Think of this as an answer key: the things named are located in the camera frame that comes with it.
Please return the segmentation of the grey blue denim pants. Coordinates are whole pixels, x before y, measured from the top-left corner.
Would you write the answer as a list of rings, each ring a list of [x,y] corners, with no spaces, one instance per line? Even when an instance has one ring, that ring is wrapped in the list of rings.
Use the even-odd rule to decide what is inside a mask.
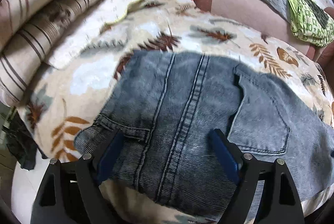
[[[125,140],[113,179],[213,221],[235,190],[209,145],[213,129],[259,160],[283,158],[301,200],[333,183],[333,129],[282,79],[227,57],[137,51],[75,147],[91,153],[116,129]]]

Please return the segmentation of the black cloth beside bed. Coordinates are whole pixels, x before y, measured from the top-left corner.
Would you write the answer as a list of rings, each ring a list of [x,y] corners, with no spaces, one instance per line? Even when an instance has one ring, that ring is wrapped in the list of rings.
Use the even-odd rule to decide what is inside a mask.
[[[21,120],[17,109],[10,109],[2,130],[5,133],[6,146],[9,152],[16,158],[22,169],[34,169],[37,151],[41,153],[42,159],[48,158],[34,141],[29,130]]]

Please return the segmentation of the beige leaf pattern blanket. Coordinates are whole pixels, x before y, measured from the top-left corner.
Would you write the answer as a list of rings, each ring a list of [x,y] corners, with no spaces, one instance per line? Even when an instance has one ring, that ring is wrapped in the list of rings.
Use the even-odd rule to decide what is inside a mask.
[[[92,124],[139,49],[240,60],[284,80],[321,120],[333,123],[333,94],[319,64],[280,39],[205,12],[191,0],[146,0],[125,20],[130,40],[120,51],[90,49],[61,70],[44,62],[36,72],[18,113],[46,156],[65,162],[79,157],[75,135]]]

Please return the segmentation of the brown striped folded quilt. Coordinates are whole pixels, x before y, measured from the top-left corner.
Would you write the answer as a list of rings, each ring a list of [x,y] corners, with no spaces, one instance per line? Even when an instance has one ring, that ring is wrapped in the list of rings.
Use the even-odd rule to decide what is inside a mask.
[[[1,0],[1,103],[12,107],[67,27],[99,0]]]

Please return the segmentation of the green patterned cloth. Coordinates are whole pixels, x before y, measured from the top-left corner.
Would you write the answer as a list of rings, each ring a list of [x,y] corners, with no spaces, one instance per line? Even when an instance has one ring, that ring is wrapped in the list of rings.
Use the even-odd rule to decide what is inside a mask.
[[[299,40],[317,47],[333,41],[333,18],[314,0],[288,0],[290,29]]]

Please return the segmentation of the pink bed sheet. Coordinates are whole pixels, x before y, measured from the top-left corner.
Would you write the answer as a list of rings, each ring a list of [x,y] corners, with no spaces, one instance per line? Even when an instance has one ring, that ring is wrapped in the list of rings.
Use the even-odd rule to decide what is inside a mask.
[[[325,48],[319,48],[298,40],[293,36],[290,24],[261,0],[194,0],[194,2],[203,11],[238,21],[290,44],[319,63],[324,70],[333,69],[333,43]]]

